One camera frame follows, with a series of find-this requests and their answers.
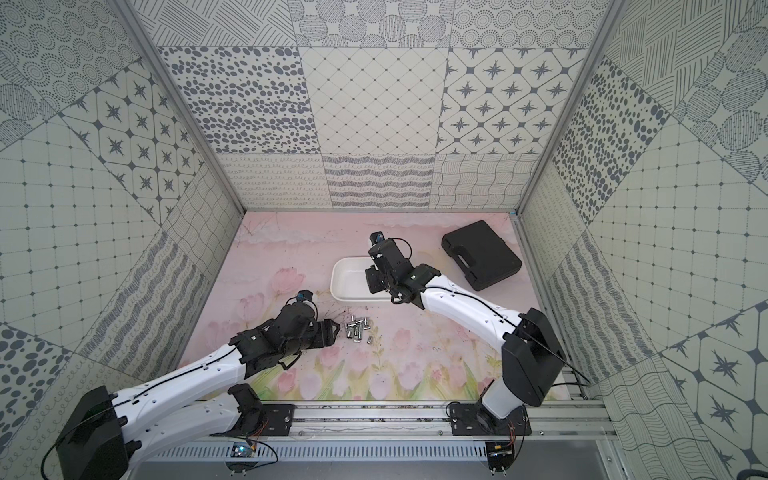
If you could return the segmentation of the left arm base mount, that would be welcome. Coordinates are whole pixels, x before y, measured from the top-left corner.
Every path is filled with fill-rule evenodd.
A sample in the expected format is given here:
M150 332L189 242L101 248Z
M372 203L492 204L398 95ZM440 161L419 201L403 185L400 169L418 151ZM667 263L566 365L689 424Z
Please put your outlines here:
M296 410L294 404L264 404L248 384L237 384L227 390L229 400L236 403L237 416L232 427L218 436L258 437L262 435L287 437Z

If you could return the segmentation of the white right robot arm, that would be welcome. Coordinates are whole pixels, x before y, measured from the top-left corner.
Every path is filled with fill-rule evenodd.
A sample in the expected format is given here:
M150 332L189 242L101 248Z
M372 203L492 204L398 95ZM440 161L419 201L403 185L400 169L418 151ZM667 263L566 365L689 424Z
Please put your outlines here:
M505 419L522 406L540 406L566 365L562 345L543 312L525 313L484 300L427 265L415 266L382 232L370 235L372 293L385 291L395 305L411 304L442 315L500 352L501 377L480 398L480 411Z

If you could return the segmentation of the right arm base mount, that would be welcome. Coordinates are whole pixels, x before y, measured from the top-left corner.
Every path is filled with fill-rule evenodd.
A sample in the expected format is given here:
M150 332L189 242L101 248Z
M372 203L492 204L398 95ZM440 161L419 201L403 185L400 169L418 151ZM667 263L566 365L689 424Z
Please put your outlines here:
M479 402L451 401L445 412L454 436L527 436L532 433L523 407L516 408L503 419L493 416Z

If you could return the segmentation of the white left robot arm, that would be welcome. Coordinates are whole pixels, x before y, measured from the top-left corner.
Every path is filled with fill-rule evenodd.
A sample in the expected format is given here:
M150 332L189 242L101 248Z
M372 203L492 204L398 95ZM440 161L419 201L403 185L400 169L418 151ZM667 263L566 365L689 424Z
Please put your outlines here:
M272 425L248 379L335 344L341 330L305 298L213 353L144 384L84 394L51 448L65 479L120 479L144 460L204 436L250 437Z

